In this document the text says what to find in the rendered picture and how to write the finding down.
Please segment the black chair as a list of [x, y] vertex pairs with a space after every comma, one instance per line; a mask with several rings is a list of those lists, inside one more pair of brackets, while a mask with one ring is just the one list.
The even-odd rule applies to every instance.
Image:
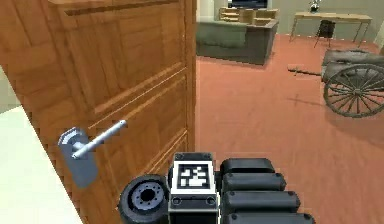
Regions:
[[334, 35], [335, 27], [336, 27], [336, 23], [334, 21], [322, 20], [320, 22], [319, 28], [315, 35], [316, 37], [315, 46], [317, 46], [319, 39], [323, 37], [328, 41], [328, 47], [331, 47], [331, 39]]

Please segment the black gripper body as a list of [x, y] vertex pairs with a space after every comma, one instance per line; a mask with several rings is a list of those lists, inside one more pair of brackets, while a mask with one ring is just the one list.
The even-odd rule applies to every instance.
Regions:
[[168, 199], [166, 178], [146, 174], [126, 185], [117, 209], [123, 224], [168, 224]]

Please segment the light wooden desk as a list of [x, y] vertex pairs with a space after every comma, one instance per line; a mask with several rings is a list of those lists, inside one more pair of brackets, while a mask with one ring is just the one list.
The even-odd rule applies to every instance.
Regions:
[[362, 14], [343, 14], [343, 13], [326, 13], [326, 12], [316, 12], [316, 13], [311, 13], [311, 12], [296, 12], [294, 15], [294, 21], [293, 25], [291, 28], [290, 32], [290, 41], [293, 40], [295, 36], [295, 31], [296, 27], [298, 24], [299, 20], [304, 20], [304, 19], [319, 19], [319, 20], [330, 20], [333, 22], [346, 22], [346, 23], [358, 23], [359, 27], [356, 31], [356, 35], [353, 39], [353, 41], [356, 41], [357, 36], [360, 32], [360, 29], [363, 24], [366, 25], [365, 30], [362, 34], [362, 39], [360, 40], [358, 46], [361, 46], [367, 30], [372, 22], [372, 18], [368, 15], [362, 15]]

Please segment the light wooden shelf unit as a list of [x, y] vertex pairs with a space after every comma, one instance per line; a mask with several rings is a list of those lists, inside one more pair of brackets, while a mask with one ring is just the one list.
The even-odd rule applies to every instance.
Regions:
[[240, 22], [257, 26], [264, 26], [276, 20], [278, 9], [250, 9], [250, 8], [229, 8], [219, 9], [219, 19], [226, 22]]

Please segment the grey wheeled cart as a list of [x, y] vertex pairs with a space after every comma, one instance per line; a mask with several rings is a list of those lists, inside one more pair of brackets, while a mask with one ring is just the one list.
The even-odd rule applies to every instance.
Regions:
[[294, 75], [319, 76], [325, 104], [350, 118], [373, 116], [384, 110], [384, 55], [362, 49], [329, 49], [320, 72], [287, 68]]

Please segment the black television set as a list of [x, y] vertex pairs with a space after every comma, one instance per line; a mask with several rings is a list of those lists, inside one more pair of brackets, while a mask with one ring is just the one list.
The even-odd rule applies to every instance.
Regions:
[[260, 9], [268, 7], [268, 0], [228, 0], [229, 7]]

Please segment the brown wooden room door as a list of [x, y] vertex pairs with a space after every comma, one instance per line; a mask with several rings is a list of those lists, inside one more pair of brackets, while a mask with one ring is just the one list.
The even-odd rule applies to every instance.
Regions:
[[[195, 148], [196, 0], [0, 0], [0, 66], [83, 224], [122, 224], [124, 187]], [[121, 130], [75, 183], [60, 136]]]

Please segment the grey sofa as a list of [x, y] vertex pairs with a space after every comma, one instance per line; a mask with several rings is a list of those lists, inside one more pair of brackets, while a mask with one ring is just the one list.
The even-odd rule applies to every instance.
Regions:
[[278, 24], [276, 19], [265, 25], [200, 20], [196, 23], [196, 54], [264, 65], [271, 55]]

